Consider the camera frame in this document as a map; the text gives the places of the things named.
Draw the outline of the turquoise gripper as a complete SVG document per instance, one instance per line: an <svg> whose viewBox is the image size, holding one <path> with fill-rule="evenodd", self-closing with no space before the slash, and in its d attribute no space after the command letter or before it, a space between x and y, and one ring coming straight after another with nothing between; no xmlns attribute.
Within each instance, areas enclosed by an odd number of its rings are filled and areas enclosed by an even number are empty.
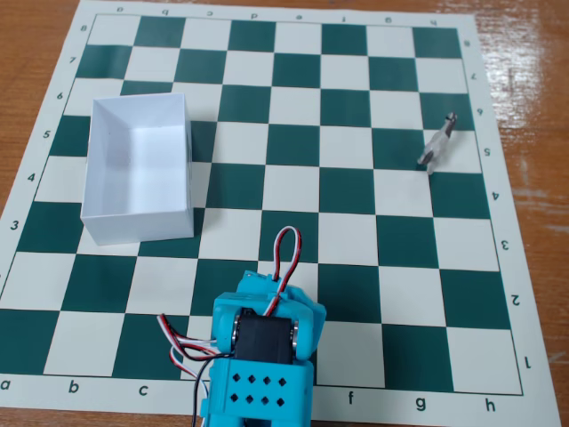
<svg viewBox="0 0 569 427"><path fill-rule="evenodd" d="M244 308L253 309L263 315L280 286L270 275L247 271L237 286L237 299ZM314 327L323 327L326 317L325 307L312 300L300 287L287 285L279 295L279 300L271 315L280 318L301 320L308 312L312 315Z"/></svg>

